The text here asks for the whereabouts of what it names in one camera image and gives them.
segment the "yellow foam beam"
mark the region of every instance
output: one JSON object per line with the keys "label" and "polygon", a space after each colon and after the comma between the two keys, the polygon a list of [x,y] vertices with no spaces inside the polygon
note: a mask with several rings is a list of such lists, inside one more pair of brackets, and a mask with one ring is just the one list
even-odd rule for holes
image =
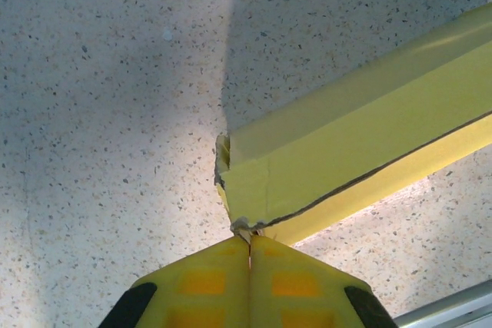
{"label": "yellow foam beam", "polygon": [[292,244],[492,143],[492,5],[218,139],[232,227]]}

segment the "silver metal bar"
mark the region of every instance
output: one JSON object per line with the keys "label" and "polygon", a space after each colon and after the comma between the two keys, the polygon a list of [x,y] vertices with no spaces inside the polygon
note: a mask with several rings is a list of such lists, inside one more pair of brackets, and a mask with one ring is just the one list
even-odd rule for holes
{"label": "silver metal bar", "polygon": [[[480,316],[472,314],[476,310],[480,311]],[[492,280],[410,311],[394,322],[400,328],[458,327],[489,314],[492,314]]]}

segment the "yellow foam piece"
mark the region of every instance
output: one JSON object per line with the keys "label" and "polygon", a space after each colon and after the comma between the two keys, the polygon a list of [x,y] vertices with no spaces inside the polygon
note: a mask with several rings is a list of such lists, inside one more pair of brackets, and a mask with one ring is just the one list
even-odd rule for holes
{"label": "yellow foam piece", "polygon": [[255,328],[364,328],[344,292],[363,281],[267,237],[251,239],[250,319]]}
{"label": "yellow foam piece", "polygon": [[233,228],[292,244],[492,143],[492,5],[218,139]]}
{"label": "yellow foam piece", "polygon": [[249,246],[239,237],[215,244],[142,277],[154,296],[137,328],[249,327]]}

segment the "speckled floor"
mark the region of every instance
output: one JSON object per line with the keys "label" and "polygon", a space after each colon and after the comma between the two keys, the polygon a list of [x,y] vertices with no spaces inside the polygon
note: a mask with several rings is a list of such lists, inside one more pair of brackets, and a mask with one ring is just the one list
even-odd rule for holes
{"label": "speckled floor", "polygon": [[[492,0],[0,0],[0,326],[230,235],[214,139]],[[393,315],[490,278],[492,147],[297,245]]]}

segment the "terrazzo floor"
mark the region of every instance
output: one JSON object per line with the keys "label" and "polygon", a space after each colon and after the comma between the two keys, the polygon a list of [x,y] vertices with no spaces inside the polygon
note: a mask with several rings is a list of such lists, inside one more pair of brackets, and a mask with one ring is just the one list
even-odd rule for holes
{"label": "terrazzo floor", "polygon": [[[0,0],[0,326],[230,236],[214,139],[492,0]],[[491,278],[492,147],[302,241],[393,315]]]}

